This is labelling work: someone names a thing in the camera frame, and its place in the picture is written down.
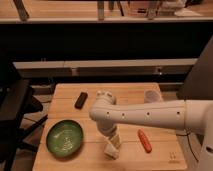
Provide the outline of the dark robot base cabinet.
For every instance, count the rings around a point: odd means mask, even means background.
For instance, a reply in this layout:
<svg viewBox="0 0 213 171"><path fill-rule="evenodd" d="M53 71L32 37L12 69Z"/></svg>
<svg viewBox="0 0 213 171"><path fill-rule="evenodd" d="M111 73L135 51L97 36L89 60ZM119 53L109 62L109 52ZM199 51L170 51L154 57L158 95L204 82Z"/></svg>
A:
<svg viewBox="0 0 213 171"><path fill-rule="evenodd" d="M213 45L205 47L177 96L179 99L213 100Z"/></svg>

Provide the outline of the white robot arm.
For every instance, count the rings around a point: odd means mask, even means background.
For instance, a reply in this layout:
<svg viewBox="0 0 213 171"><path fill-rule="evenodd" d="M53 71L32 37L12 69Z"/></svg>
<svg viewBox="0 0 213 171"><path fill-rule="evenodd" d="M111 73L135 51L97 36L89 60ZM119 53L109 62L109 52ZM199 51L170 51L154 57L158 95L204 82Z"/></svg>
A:
<svg viewBox="0 0 213 171"><path fill-rule="evenodd" d="M89 116L104 136L111 136L117 124L188 130L203 135L196 171L213 171L213 100L117 105L110 92L99 91Z"/></svg>

